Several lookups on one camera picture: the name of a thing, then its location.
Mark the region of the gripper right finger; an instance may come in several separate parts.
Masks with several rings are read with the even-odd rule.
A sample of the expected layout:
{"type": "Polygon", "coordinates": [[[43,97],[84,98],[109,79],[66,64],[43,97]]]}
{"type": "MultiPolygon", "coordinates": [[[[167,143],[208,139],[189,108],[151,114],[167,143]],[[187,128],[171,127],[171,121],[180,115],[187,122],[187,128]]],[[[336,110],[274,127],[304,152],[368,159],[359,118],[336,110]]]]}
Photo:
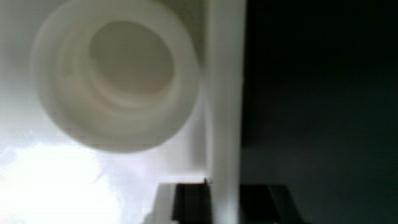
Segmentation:
{"type": "Polygon", "coordinates": [[[285,185],[240,186],[240,224],[310,224],[285,185]]]}

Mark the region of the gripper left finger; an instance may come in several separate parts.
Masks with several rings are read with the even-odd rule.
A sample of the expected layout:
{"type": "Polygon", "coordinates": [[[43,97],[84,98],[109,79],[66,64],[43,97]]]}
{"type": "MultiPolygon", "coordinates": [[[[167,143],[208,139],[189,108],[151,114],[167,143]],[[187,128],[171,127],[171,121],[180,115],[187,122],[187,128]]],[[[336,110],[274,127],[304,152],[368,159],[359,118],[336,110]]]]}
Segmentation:
{"type": "Polygon", "coordinates": [[[162,183],[155,200],[155,224],[214,224],[208,182],[162,183]]]}

